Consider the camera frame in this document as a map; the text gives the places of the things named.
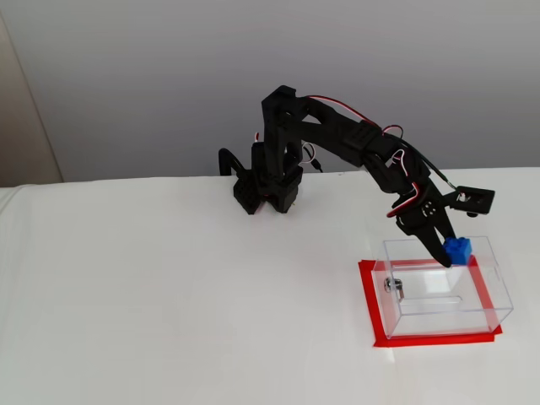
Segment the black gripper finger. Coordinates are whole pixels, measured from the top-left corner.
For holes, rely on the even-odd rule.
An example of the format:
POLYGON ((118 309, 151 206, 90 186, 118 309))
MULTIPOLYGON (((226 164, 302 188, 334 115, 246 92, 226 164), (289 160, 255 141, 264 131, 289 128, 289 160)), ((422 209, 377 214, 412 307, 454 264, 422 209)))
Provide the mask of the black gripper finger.
POLYGON ((443 236, 435 228, 435 202, 424 202, 419 207, 397 215, 397 226, 409 236, 415 236, 429 254, 442 266, 450 267, 451 258, 445 250, 443 236))
POLYGON ((446 199, 443 196, 438 196, 436 198, 435 206, 435 228, 439 231, 439 233, 443 236, 445 240, 448 238, 455 238, 455 231, 446 212, 446 199))

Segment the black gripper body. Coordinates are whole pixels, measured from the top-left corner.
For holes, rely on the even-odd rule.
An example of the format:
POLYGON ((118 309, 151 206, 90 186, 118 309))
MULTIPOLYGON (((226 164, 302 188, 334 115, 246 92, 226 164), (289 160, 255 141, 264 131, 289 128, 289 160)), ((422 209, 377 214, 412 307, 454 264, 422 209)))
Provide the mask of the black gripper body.
POLYGON ((436 203, 436 198, 442 196, 419 153, 399 141, 369 142, 365 167, 383 192, 398 195, 387 214, 389 218, 422 203, 436 203))

